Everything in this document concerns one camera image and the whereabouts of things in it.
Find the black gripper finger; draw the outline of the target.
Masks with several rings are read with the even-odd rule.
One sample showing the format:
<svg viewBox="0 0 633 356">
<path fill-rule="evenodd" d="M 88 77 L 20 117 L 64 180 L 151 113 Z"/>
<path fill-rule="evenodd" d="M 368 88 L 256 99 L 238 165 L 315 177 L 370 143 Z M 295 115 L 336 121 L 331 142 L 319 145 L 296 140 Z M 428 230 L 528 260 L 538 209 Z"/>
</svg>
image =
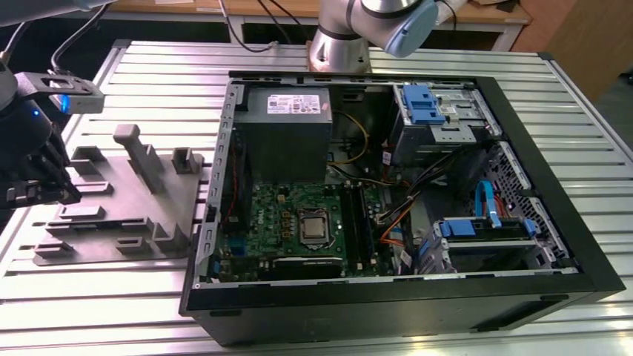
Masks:
<svg viewBox="0 0 633 356">
<path fill-rule="evenodd" d="M 38 151 L 38 167 L 43 171 L 44 186 L 51 187 L 59 194 L 62 204 L 75 204 L 80 202 L 82 193 L 71 181 L 67 167 L 71 160 L 67 155 L 66 144 L 60 135 L 60 129 L 54 128 L 48 141 Z"/>
<path fill-rule="evenodd" d="M 2 210 L 42 204 L 40 183 L 36 180 L 2 182 Z"/>
</svg>

